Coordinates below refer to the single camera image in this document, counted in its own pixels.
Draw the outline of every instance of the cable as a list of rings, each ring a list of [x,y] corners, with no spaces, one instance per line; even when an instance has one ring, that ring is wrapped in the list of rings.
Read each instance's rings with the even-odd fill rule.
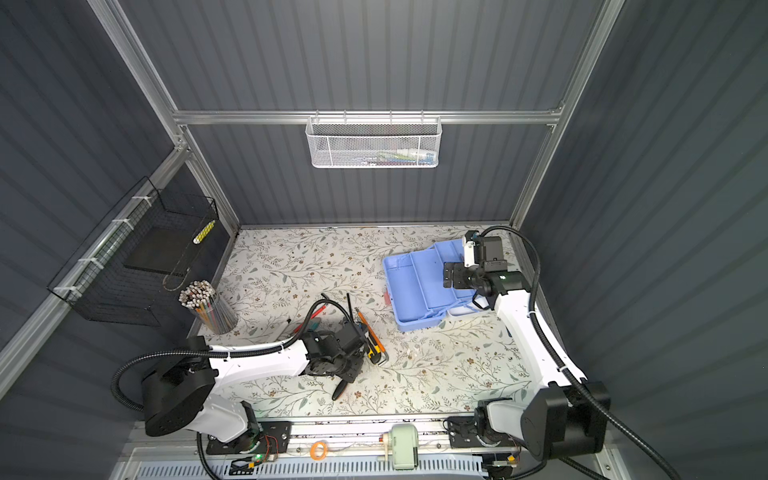
[[[112,396],[115,397],[115,399],[122,406],[129,408],[131,410],[135,410],[137,412],[143,412],[144,406],[138,402],[134,402],[133,400],[129,399],[120,388],[120,378],[132,366],[142,362],[146,362],[147,360],[158,359],[165,356],[199,356],[199,357],[204,357],[208,359],[226,359],[227,357],[230,357],[234,359],[240,359],[240,358],[246,358],[250,356],[262,356],[262,355],[269,355],[270,353],[276,353],[293,345],[294,343],[296,343],[298,339],[300,339],[304,335],[308,325],[310,324],[310,318],[314,313],[315,309],[319,305],[323,305],[324,303],[329,303],[334,307],[336,307],[337,309],[341,310],[341,312],[348,319],[348,321],[350,322],[352,321],[352,315],[347,313],[346,310],[344,310],[344,308],[341,305],[334,302],[333,300],[323,298],[323,299],[317,300],[315,303],[312,304],[312,306],[310,307],[310,311],[306,313],[306,317],[304,317],[304,322],[301,324],[301,327],[299,328],[299,331],[296,333],[296,335],[292,336],[290,339],[288,339],[285,343],[282,343],[281,345],[275,345],[275,346],[267,347],[265,349],[242,350],[242,351],[235,351],[235,352],[214,352],[211,350],[176,349],[176,350],[165,350],[162,352],[147,353],[129,360],[125,365],[120,367],[112,376],[112,380],[109,385],[109,391],[112,393]]]
[[[565,362],[563,362],[563,359],[560,358],[552,344],[549,343],[549,339],[544,334],[544,330],[541,329],[541,325],[536,318],[536,294],[538,293],[538,281],[539,277],[541,276],[541,258],[538,255],[536,247],[534,247],[533,243],[520,231],[512,227],[508,227],[507,225],[494,225],[493,227],[488,227],[483,230],[482,233],[480,233],[480,237],[484,237],[494,230],[506,230],[517,235],[521,240],[523,240],[523,242],[528,245],[528,247],[531,248],[531,251],[533,252],[536,265],[534,268],[533,281],[531,282],[531,295],[528,298],[528,311],[530,312],[529,318],[531,319],[531,324],[533,325],[536,335],[541,340],[541,344],[544,345],[544,348],[549,353],[549,356],[554,360],[555,365],[558,366],[565,378],[568,379],[573,387],[576,388],[576,390],[581,394],[582,397],[584,397],[584,399],[590,403],[590,405],[592,405],[617,429],[624,433],[627,438],[629,438],[635,445],[640,447],[640,450],[645,452],[645,454],[648,455],[651,460],[656,462],[656,465],[659,465],[659,467],[664,470],[664,473],[666,473],[669,478],[672,478],[673,480],[680,480],[680,474],[677,473],[674,467],[663,456],[661,456],[659,452],[654,450],[654,448],[648,445],[637,433],[633,432],[632,429],[626,426],[620,419],[618,419],[614,414],[610,413],[604,406],[602,406],[602,404],[600,404],[596,398],[593,397],[591,393],[589,393],[589,390],[587,390],[587,388],[583,386],[581,382],[579,382],[578,379],[574,376],[574,374],[571,373],[570,370],[568,370],[568,368],[565,366]]]
[[[581,463],[576,462],[574,459],[569,457],[560,458],[560,461],[564,464],[568,465],[571,468],[575,468],[579,472],[583,473],[589,478],[594,478],[594,480],[611,480],[608,477],[604,477],[603,475],[600,475],[595,470],[591,470],[585,466],[583,466]]]
[[[208,465],[208,461],[205,459],[205,453],[203,452],[203,435],[200,432],[197,433],[197,457],[200,459],[200,464],[210,477],[210,480],[221,480],[221,477],[216,475],[214,471],[210,469],[210,465]]]

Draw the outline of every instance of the clear pencil holder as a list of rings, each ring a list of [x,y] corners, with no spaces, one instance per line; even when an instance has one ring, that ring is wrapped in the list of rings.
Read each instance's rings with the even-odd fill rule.
[[[217,335],[228,333],[237,325],[237,314],[219,294],[215,294],[210,301],[201,303],[193,311],[195,316]]]

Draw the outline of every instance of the floral pattern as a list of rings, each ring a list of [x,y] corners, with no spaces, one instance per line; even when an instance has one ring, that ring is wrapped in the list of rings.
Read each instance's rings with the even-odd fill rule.
[[[275,376],[230,386],[224,395],[247,400],[260,417],[460,412],[478,400],[525,395],[529,374],[515,341],[494,313],[448,317],[439,326],[401,333],[385,298],[382,259],[460,238],[482,226],[361,227],[243,230],[219,289],[240,317],[228,334],[203,329],[209,343],[249,345],[291,335],[325,293],[346,305],[352,296],[389,354],[365,362],[335,402],[337,378]],[[504,238],[510,270],[517,266]],[[341,326],[326,308],[315,321]]]

